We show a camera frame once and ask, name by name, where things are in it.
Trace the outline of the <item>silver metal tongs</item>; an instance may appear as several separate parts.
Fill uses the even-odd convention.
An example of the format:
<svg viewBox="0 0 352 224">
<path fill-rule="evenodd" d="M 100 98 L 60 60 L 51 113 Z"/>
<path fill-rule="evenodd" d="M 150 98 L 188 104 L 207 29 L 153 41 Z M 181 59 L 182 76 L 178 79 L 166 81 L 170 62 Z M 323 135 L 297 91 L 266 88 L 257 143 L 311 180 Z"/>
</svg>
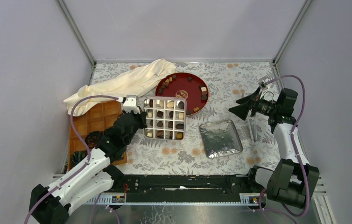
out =
<svg viewBox="0 0 352 224">
<path fill-rule="evenodd" d="M 256 124 L 256 117 L 249 117 L 247 119 L 247 123 L 248 123 L 248 128 L 249 128 L 249 132 L 250 132 L 250 137 L 251 137 L 251 141 L 253 141 L 254 143 L 257 142 L 257 124 Z"/>
</svg>

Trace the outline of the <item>cream cloth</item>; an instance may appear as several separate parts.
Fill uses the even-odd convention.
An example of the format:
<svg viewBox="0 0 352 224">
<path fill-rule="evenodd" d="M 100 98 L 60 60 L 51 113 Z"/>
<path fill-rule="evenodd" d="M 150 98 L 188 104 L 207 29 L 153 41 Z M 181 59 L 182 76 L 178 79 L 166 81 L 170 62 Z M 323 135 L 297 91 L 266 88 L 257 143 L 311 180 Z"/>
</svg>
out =
<svg viewBox="0 0 352 224">
<path fill-rule="evenodd" d="M 73 106 L 85 97 L 94 95 L 106 95 L 116 98 L 126 97 L 127 95 L 140 97 L 156 87 L 166 76 L 175 73 L 175 71 L 176 66 L 173 63 L 165 59 L 158 59 L 148 65 L 121 73 L 113 79 L 85 85 L 63 102 L 67 106 L 69 115 L 81 116 L 96 104 L 109 101 L 108 98 L 91 98 L 79 103 L 74 112 L 72 112 Z"/>
</svg>

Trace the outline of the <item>wooden compartment tray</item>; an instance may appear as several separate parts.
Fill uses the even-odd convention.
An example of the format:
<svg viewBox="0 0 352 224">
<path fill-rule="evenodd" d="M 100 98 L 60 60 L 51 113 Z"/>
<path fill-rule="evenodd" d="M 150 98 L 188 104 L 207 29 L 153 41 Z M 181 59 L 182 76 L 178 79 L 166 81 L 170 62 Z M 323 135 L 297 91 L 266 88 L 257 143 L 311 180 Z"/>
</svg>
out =
<svg viewBox="0 0 352 224">
<path fill-rule="evenodd" d="M 113 126 L 120 114 L 120 103 L 117 101 L 108 101 L 95 105 L 84 115 L 74 117 L 73 122 L 77 132 L 80 134 L 82 139 L 84 139 L 90 132 L 104 131 L 105 129 Z M 69 156 L 73 137 L 77 137 L 77 135 L 73 129 L 70 128 L 67 170 L 70 170 Z"/>
</svg>

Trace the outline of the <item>black paper cup liners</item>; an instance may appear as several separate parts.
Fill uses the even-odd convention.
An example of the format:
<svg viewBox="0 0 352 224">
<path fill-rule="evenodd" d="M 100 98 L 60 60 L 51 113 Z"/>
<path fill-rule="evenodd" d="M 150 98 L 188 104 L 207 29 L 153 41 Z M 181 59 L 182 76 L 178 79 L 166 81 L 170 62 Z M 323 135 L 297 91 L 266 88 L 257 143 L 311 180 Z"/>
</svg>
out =
<svg viewBox="0 0 352 224">
<path fill-rule="evenodd" d="M 84 142 L 87 144 L 90 150 L 96 147 L 99 139 L 102 137 L 102 131 L 93 131 L 90 132 L 84 138 Z M 70 147 L 70 156 L 69 156 L 69 164 L 70 168 L 73 168 L 77 165 L 82 159 L 87 156 L 87 151 L 83 143 L 77 138 L 72 138 L 72 143 Z"/>
</svg>

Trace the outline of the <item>pink tin with white dividers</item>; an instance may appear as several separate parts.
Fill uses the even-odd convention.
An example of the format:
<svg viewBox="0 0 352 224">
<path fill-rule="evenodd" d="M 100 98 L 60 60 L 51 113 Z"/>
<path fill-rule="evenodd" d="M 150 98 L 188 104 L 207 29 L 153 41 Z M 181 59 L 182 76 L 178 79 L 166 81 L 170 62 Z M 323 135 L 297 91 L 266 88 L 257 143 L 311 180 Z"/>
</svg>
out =
<svg viewBox="0 0 352 224">
<path fill-rule="evenodd" d="M 176 97 L 148 97 L 143 101 L 146 138 L 183 140 L 186 132 L 187 103 Z"/>
</svg>

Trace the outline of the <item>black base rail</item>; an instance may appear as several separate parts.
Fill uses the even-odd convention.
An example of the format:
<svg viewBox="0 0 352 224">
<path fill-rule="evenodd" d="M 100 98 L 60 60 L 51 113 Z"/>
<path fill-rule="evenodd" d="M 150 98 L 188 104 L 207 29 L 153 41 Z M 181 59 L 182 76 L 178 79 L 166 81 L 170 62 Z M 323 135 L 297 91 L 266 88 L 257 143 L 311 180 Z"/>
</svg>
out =
<svg viewBox="0 0 352 224">
<path fill-rule="evenodd" d="M 124 175 L 111 193 L 128 203 L 241 203 L 256 197 L 262 186 L 246 175 Z"/>
</svg>

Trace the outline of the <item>red round tray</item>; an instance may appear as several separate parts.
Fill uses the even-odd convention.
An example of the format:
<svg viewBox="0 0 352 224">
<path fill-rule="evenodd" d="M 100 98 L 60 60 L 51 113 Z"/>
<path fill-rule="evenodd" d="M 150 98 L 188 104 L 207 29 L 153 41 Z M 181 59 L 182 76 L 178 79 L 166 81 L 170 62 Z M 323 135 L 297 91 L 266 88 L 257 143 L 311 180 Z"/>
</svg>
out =
<svg viewBox="0 0 352 224">
<path fill-rule="evenodd" d="M 177 72 L 159 82 L 155 96 L 185 99 L 187 116 L 192 116 L 204 108 L 210 95 L 203 79 L 191 73 Z"/>
</svg>

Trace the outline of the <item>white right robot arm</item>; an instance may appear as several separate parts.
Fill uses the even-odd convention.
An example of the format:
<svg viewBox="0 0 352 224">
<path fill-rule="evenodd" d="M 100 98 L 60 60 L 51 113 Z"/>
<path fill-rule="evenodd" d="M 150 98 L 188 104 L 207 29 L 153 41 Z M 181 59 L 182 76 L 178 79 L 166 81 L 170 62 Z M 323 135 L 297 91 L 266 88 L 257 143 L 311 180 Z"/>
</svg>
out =
<svg viewBox="0 0 352 224">
<path fill-rule="evenodd" d="M 229 109 L 242 120 L 260 113 L 268 117 L 271 133 L 278 145 L 280 161 L 274 170 L 253 166 L 246 179 L 247 189 L 258 192 L 263 187 L 269 200 L 304 209 L 310 203 L 320 173 L 310 165 L 298 139 L 296 119 L 292 113 L 297 92 L 282 89 L 277 100 L 265 100 L 258 88 L 247 97 L 236 100 Z"/>
</svg>

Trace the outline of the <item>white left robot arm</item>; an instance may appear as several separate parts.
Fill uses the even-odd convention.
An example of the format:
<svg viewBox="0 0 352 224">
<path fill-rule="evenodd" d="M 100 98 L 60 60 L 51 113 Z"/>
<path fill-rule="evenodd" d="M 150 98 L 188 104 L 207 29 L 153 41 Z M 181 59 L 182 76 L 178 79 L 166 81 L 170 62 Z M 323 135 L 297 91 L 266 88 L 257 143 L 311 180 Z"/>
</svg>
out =
<svg viewBox="0 0 352 224">
<path fill-rule="evenodd" d="M 126 151 L 138 129 L 146 128 L 146 112 L 123 112 L 98 139 L 95 148 L 68 173 L 47 187 L 31 192 L 25 223 L 33 217 L 40 224 L 64 224 L 70 215 L 95 195 L 119 191 L 123 180 L 112 162 Z"/>
</svg>

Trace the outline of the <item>floral table mat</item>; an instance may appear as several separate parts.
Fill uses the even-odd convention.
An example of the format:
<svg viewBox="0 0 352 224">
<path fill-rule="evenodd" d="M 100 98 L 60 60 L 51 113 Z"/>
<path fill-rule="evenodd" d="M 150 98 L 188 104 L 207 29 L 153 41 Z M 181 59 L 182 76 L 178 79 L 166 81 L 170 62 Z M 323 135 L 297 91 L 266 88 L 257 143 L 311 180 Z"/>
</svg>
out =
<svg viewBox="0 0 352 224">
<path fill-rule="evenodd" d="M 138 132 L 127 148 L 127 163 L 118 168 L 125 174 L 146 175 L 232 175 L 246 174 L 254 165 L 274 169 L 280 159 L 268 120 L 256 115 L 257 142 L 251 141 L 248 123 L 230 113 L 241 97 L 253 93 L 262 77 L 273 78 L 269 62 L 176 63 L 177 72 L 194 74 L 209 87 L 205 107 L 186 119 L 185 139 L 148 139 Z M 230 119 L 241 139 L 239 154 L 209 159 L 204 152 L 199 126 Z"/>
</svg>

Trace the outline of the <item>silver tin lid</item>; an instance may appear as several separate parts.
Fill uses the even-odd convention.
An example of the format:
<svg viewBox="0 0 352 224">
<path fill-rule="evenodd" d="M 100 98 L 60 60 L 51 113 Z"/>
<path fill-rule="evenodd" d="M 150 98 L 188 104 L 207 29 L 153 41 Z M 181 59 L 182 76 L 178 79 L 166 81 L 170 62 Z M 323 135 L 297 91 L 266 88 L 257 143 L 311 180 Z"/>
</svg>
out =
<svg viewBox="0 0 352 224">
<path fill-rule="evenodd" d="M 199 126 L 205 155 L 209 159 L 239 154 L 241 140 L 232 120 L 209 122 Z"/>
</svg>

